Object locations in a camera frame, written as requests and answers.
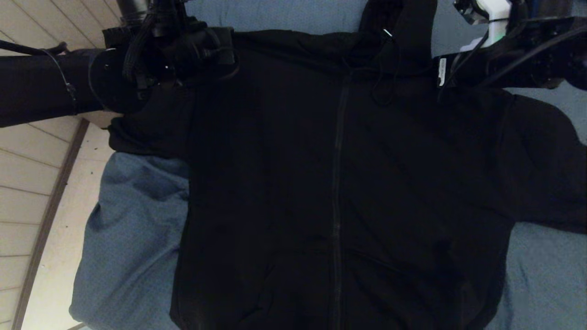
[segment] blue blanket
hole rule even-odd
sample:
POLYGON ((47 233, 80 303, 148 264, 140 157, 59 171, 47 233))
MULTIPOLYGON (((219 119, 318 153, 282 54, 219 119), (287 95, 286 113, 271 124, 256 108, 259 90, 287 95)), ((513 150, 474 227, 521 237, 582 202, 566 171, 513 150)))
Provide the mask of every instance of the blue blanket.
MULTIPOLYGON (((112 155, 86 227, 70 308, 75 319, 94 330, 177 329, 168 313, 187 173, 179 160, 112 155)), ((585 330, 585 260, 584 235, 517 224, 502 300, 487 329, 585 330)))

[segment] black hoodie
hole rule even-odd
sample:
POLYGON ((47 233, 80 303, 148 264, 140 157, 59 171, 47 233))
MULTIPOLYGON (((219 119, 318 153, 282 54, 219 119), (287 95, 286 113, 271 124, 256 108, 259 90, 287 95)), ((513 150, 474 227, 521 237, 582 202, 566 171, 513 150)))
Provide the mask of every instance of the black hoodie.
POLYGON ((385 34, 237 33, 232 79, 159 91, 112 148, 191 167, 181 329, 481 329, 516 221, 585 232, 586 149, 497 89, 437 103, 435 1, 385 34))

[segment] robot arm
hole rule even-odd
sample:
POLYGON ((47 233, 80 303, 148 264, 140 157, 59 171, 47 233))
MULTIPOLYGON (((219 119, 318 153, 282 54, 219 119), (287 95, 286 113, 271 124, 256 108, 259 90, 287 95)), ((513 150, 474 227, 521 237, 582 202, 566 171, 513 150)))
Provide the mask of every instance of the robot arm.
POLYGON ((460 53, 435 58, 437 86, 555 88, 567 80, 587 90, 587 19, 568 16, 571 0, 554 4, 456 0, 465 20, 488 24, 488 32, 460 53))
POLYGON ((238 69, 231 28, 209 28, 184 0, 117 0, 123 26, 107 49, 65 52, 0 41, 31 56, 0 57, 0 127, 107 108, 139 111, 155 88, 229 78, 238 69))

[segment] black cable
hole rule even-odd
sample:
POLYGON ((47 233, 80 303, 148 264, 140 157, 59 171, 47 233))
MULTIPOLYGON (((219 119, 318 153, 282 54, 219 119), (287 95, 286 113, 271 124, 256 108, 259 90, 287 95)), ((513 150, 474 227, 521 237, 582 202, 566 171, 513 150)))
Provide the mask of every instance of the black cable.
POLYGON ((387 39, 387 41, 391 40, 391 42, 394 44, 394 46, 397 48, 397 64, 396 64, 396 68, 393 72, 393 80, 392 80, 392 95, 389 97, 388 100, 386 101, 381 101, 378 97, 377 94, 375 93, 375 90, 377 89, 377 87, 379 86, 379 83, 381 82, 381 80, 383 79, 384 76, 384 72, 383 72, 383 62, 381 59, 379 59, 379 77, 377 78, 377 82, 373 85, 373 87, 371 88, 371 98, 375 101, 375 103, 377 103, 377 105, 379 106, 388 106, 392 103, 393 98, 395 96, 395 88, 396 88, 396 82, 397 82, 397 75, 400 72, 400 65, 402 64, 402 48, 400 47, 399 43, 397 42, 396 38, 393 36, 389 36, 389 39, 387 39))
POLYGON ((510 64, 508 64, 507 66, 504 66, 501 70, 499 70, 497 73, 493 74, 492 76, 486 78, 484 81, 482 81, 479 85, 477 85, 478 87, 486 87, 491 85, 492 83, 496 82, 497 80, 501 79, 503 76, 505 76, 506 74, 510 73, 510 71, 514 70, 515 68, 517 68, 520 64, 524 63, 525 61, 527 61, 528 59, 534 57, 535 55, 539 54, 540 52, 543 52, 545 50, 547 50, 548 48, 561 43, 567 39, 573 38, 574 36, 580 35, 581 33, 587 32, 587 26, 581 26, 577 29, 574 29, 572 31, 569 32, 565 32, 562 35, 559 35, 557 37, 554 37, 552 39, 550 39, 549 41, 546 41, 545 43, 542 43, 541 45, 538 45, 537 47, 533 48, 531 51, 527 52, 526 54, 524 54, 523 56, 519 57, 518 59, 516 59, 515 61, 511 62, 510 64))
POLYGON ((540 22, 548 22, 548 21, 555 21, 557 19, 569 18, 564 16, 547 16, 547 17, 534 17, 534 18, 527 18, 521 19, 520 23, 540 23, 540 22))
MULTIPOLYGON (((8 41, 0 40, 0 49, 9 50, 15 53, 21 53, 26 55, 46 55, 46 53, 38 48, 18 45, 17 43, 12 43, 8 41)), ((47 49, 48 52, 52 54, 59 54, 62 52, 66 52, 68 50, 67 43, 60 42, 57 46, 53 48, 47 49)))
POLYGON ((122 67, 122 75, 123 77, 128 80, 129 82, 133 82, 133 72, 134 68, 139 61, 139 57, 143 52, 143 48, 145 43, 151 37, 151 30, 155 26, 157 22, 157 9, 158 9, 158 0, 152 0, 149 12, 145 17, 143 23, 141 24, 141 28, 137 35, 133 38, 130 42, 129 48, 126 51, 126 55, 124 56, 124 64, 122 67))
POLYGON ((40 49, 41 52, 43 52, 44 54, 48 55, 53 62, 55 62, 55 64, 57 65, 57 68, 59 69, 59 73, 61 74, 61 78, 63 79, 63 83, 65 84, 65 88, 68 90, 69 96, 71 96, 72 98, 72 103, 73 103, 73 115, 77 115, 77 97, 76 97, 76 88, 75 86, 73 86, 71 83, 68 82, 67 78, 65 78, 65 74, 63 72, 63 69, 61 68, 61 65, 59 64, 59 62, 57 61, 57 58, 55 58, 55 55, 52 54, 48 49, 40 49))
POLYGON ((498 18, 498 19, 492 19, 490 21, 488 21, 487 23, 494 23, 494 22, 503 22, 503 21, 509 21, 510 18, 498 18))
POLYGON ((469 52, 467 57, 465 57, 462 61, 460 61, 460 63, 458 63, 457 67, 454 68, 454 70, 451 70, 451 73, 448 76, 448 79, 444 82, 444 85, 442 85, 442 88, 438 92, 438 97, 436 99, 437 103, 440 103, 440 101, 442 101, 442 95, 444 94, 446 87, 453 81, 457 72, 463 67, 463 65, 465 65, 465 63, 467 63, 467 61, 469 61, 473 57, 473 55, 475 55, 479 51, 479 49, 481 49, 481 47, 487 41, 487 39, 489 39, 489 30, 487 30, 487 32, 485 33, 483 38, 481 38, 479 43, 477 43, 475 45, 475 48, 473 48, 473 50, 471 50, 471 52, 469 52))
POLYGON ((181 34, 182 26, 180 22, 179 16, 177 16, 177 5, 176 0, 169 0, 171 2, 171 11, 173 12, 173 21, 176 26, 176 30, 178 34, 181 34))

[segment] hood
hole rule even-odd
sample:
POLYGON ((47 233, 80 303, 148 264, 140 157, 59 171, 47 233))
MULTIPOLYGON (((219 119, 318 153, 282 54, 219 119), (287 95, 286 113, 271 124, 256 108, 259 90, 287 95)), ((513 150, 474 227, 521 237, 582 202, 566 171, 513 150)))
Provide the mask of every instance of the hood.
POLYGON ((310 35, 292 31, 258 31, 236 33, 248 45, 256 44, 272 53, 287 56, 308 55, 353 67, 369 66, 385 73, 411 74, 431 66, 431 37, 436 0, 370 0, 363 11, 361 31, 310 35), (384 11, 394 4, 392 12, 384 11), (383 32, 392 33, 394 42, 383 32), (401 52, 401 62, 397 52, 401 52))

